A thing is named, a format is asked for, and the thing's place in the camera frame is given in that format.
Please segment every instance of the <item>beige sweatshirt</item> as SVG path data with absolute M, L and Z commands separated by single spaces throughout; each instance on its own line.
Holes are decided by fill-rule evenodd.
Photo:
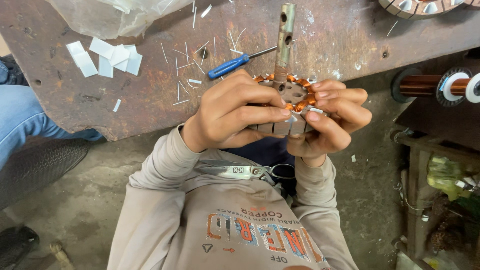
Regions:
M 203 159 L 258 166 L 218 149 L 194 153 L 178 128 L 161 137 L 130 176 L 108 270 L 358 269 L 340 230 L 329 158 L 319 168 L 295 160 L 292 208 L 258 178 L 201 172 Z

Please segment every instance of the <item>scissors blade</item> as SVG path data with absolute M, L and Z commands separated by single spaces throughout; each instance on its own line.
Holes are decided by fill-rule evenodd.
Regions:
M 220 167 L 203 167 L 199 170 L 210 174 L 232 179 L 250 179 L 254 176 L 250 173 L 251 166 L 220 166 Z
M 207 163 L 212 166 L 248 166 L 248 164 L 227 161 L 227 160 L 201 160 L 203 163 Z

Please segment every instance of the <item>copper wire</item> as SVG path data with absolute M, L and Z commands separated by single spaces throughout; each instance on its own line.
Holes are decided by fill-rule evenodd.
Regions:
M 273 80 L 274 75 L 270 74 L 266 78 L 263 78 L 262 76 L 255 77 L 253 80 L 256 81 L 257 83 L 264 81 L 264 80 Z M 285 105 L 285 109 L 287 110 L 294 110 L 295 112 L 301 112 L 306 106 L 308 105 L 315 105 L 315 93 L 312 91 L 312 86 L 310 85 L 309 81 L 305 79 L 295 79 L 292 75 L 287 75 L 287 80 L 293 82 L 293 83 L 298 83 L 301 84 L 303 87 L 305 87 L 308 91 L 307 96 L 305 97 L 304 100 L 297 102 L 295 106 L 293 106 L 291 103 L 287 103 Z

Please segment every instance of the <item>wooden table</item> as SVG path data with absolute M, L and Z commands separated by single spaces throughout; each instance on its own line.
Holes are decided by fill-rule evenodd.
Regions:
M 194 52 L 205 42 L 208 58 L 205 73 L 224 60 L 238 57 L 228 32 L 238 40 L 237 50 L 246 53 L 276 45 L 280 4 L 277 0 L 197 1 L 195 28 L 192 6 L 154 22 L 144 38 L 120 37 L 112 45 L 136 44 L 144 56 L 134 76 L 115 70 L 114 78 L 84 78 L 65 45 L 80 40 L 87 49 L 91 37 L 68 31 L 68 25 L 44 0 L 0 0 L 0 32 L 19 62 L 45 112 L 69 132 L 93 127 L 108 140 L 118 140 L 177 125 L 193 115 L 202 94 L 219 80 L 209 80 L 186 57 L 197 62 Z M 386 12 L 375 0 L 298 0 L 291 71 L 299 77 L 346 81 L 414 62 L 480 46 L 480 12 L 463 6 L 430 20 L 407 21 Z M 212 4 L 205 18 L 200 14 Z M 387 33 L 399 20 L 389 36 Z M 215 37 L 216 57 L 214 57 Z M 165 49 L 168 63 L 162 53 Z M 89 51 L 97 65 L 98 55 Z M 272 73 L 274 53 L 251 60 L 244 68 L 252 75 Z M 187 79 L 200 80 L 199 88 Z M 190 93 L 180 91 L 181 81 Z M 121 99 L 117 112 L 113 108 Z

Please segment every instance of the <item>blue screwdriver handle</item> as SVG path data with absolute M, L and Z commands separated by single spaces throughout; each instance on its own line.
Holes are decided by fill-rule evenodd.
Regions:
M 250 60 L 250 58 L 248 57 L 248 54 L 244 53 L 242 56 L 240 56 L 238 58 L 235 58 L 235 59 L 232 59 L 230 61 L 227 61 L 227 62 L 219 65 L 218 67 L 210 70 L 208 72 L 208 76 L 210 77 L 210 79 L 218 78 L 218 77 L 222 76 L 223 74 L 238 68 L 240 65 L 245 64 L 249 60 Z

